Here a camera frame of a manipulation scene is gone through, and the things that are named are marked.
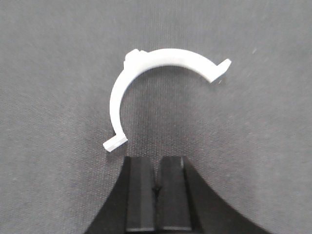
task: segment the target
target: gray fabric surface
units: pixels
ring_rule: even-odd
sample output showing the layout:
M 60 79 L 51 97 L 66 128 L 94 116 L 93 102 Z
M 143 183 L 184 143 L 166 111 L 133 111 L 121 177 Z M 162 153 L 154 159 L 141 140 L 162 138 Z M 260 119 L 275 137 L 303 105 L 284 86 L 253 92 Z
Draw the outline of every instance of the gray fabric surface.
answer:
M 233 207 L 277 234 L 312 229 L 310 1 L 0 1 L 0 233 L 81 234 L 122 157 L 187 155 Z M 134 48 L 233 63 L 219 81 L 141 75 L 113 136 L 109 96 Z

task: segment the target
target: white plastic clip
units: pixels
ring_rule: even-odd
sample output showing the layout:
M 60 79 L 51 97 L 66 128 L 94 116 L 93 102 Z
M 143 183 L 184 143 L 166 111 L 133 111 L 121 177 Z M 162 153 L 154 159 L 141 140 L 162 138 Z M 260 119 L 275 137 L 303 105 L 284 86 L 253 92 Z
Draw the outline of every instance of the white plastic clip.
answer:
M 224 74 L 230 64 L 231 61 L 226 59 L 217 66 L 202 55 L 181 49 L 160 49 L 149 53 L 134 49 L 129 52 L 123 63 L 123 71 L 113 86 L 110 98 L 110 116 L 116 136 L 104 142 L 104 148 L 111 152 L 128 140 L 120 123 L 120 104 L 128 86 L 140 74 L 155 67 L 179 66 L 199 73 L 211 83 Z

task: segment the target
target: curved bracket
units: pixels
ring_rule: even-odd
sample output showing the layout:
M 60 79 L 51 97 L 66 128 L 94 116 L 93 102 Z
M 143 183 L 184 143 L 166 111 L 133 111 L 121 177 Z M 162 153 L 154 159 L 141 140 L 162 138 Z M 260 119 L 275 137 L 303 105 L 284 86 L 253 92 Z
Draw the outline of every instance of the curved bracket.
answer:
M 231 61 L 226 59 L 217 66 L 202 55 L 181 49 L 160 49 L 149 53 L 134 49 L 129 52 L 123 63 L 123 71 L 113 86 L 110 98 L 110 116 L 116 135 L 103 143 L 104 148 L 111 152 L 128 140 L 120 123 L 120 104 L 128 86 L 140 74 L 156 67 L 179 66 L 199 73 L 211 83 L 224 74 L 230 64 Z

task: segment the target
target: gray carpet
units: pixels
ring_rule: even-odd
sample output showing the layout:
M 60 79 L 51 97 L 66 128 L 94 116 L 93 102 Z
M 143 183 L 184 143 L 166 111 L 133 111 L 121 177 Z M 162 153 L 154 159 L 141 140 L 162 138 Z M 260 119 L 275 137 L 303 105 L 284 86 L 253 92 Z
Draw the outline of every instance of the gray carpet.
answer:
M 82 234 L 122 158 L 186 155 L 276 234 L 312 229 L 310 1 L 0 1 L 0 233 Z M 114 135 L 109 96 L 134 48 L 188 49 L 226 75 L 144 73 Z

